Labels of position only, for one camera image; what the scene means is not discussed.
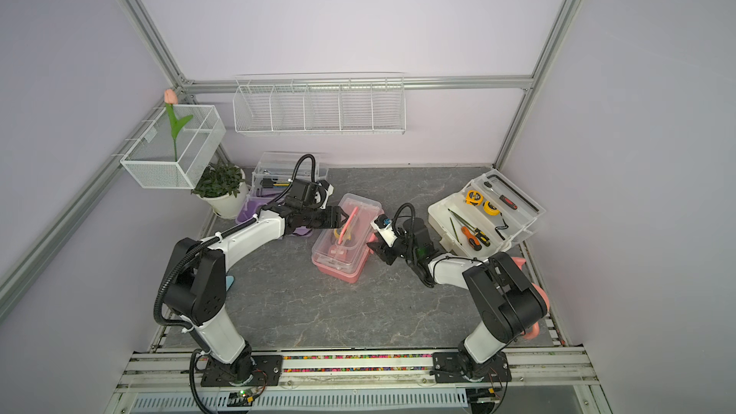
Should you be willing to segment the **pink toolbox clear lid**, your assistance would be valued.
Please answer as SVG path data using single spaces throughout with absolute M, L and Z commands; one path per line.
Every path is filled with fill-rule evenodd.
M 375 241 L 371 223 L 383 214 L 381 203 L 346 194 L 339 203 L 348 220 L 339 229 L 323 231 L 312 247 L 312 263 L 319 271 L 349 284 L 360 278 Z

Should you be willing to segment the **purple toolbox clear lid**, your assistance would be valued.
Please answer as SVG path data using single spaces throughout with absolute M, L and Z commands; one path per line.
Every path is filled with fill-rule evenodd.
M 265 153 L 252 173 L 251 190 L 236 218 L 237 228 L 257 228 L 277 240 L 293 232 L 287 230 L 292 209 L 333 208 L 328 199 L 333 187 L 321 173 L 319 159 L 312 153 Z

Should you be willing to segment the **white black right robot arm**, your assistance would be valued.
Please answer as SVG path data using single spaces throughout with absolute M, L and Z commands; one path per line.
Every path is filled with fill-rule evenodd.
M 438 250 L 410 203 L 400 206 L 393 218 L 377 216 L 371 226 L 375 236 L 368 246 L 385 264 L 403 259 L 425 287 L 469 291 L 480 323 L 459 344 L 462 375 L 478 379 L 511 342 L 539 335 L 550 301 L 523 273 L 522 258 L 505 252 L 486 259 L 468 258 Z

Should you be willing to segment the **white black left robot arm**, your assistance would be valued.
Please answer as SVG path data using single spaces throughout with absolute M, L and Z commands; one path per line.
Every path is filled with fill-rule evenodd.
M 226 277 L 246 256 L 299 228 L 339 229 L 349 215 L 328 204 L 334 188 L 316 176 L 316 158 L 304 154 L 291 180 L 247 220 L 203 240 L 185 238 L 172 250 L 153 303 L 153 319 L 192 333 L 201 352 L 233 383 L 248 383 L 256 372 L 250 344 L 225 308 Z

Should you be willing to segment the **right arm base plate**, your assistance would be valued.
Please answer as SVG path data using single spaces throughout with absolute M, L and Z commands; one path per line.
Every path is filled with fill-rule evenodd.
M 461 351 L 435 352 L 429 373 L 437 383 L 507 383 L 512 379 L 504 352 L 481 363 Z

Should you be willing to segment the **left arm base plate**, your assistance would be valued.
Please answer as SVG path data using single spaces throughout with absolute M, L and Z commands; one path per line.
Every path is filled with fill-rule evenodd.
M 284 359 L 280 355 L 246 356 L 225 364 L 207 362 L 200 384 L 203 387 L 275 386 L 282 375 Z

